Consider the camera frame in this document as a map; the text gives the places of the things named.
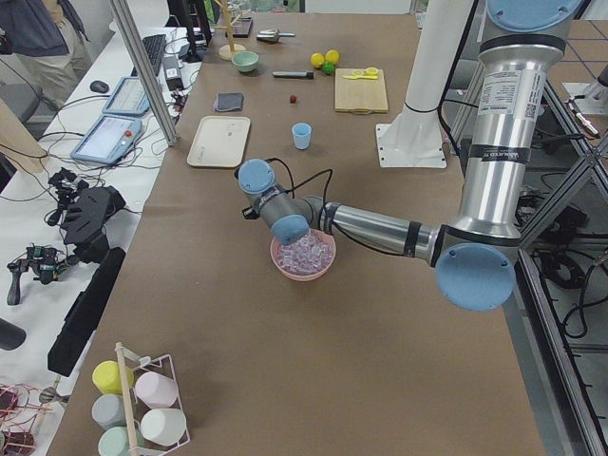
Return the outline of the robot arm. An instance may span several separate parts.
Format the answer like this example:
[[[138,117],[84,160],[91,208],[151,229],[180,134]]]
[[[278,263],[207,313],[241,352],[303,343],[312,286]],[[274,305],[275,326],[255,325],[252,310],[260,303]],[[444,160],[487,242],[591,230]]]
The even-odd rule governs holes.
[[[484,68],[465,183],[457,216],[446,224],[393,218],[320,197],[291,198],[272,166],[251,159],[237,170],[250,206],[274,238],[289,245],[317,228],[434,268],[442,294],[458,307],[501,306],[516,283],[520,232],[514,218],[549,68],[563,56],[577,1],[489,1],[478,58]],[[384,167],[440,167],[439,108],[458,57],[472,1],[432,1],[402,112],[376,128]]]

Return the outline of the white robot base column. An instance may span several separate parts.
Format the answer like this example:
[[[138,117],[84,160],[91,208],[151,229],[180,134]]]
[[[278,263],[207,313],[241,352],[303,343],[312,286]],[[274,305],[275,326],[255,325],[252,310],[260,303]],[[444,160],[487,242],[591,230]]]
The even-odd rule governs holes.
[[[476,11],[472,0],[434,0],[420,34],[403,109],[392,123],[376,126],[383,168],[444,168],[440,102],[463,39]]]

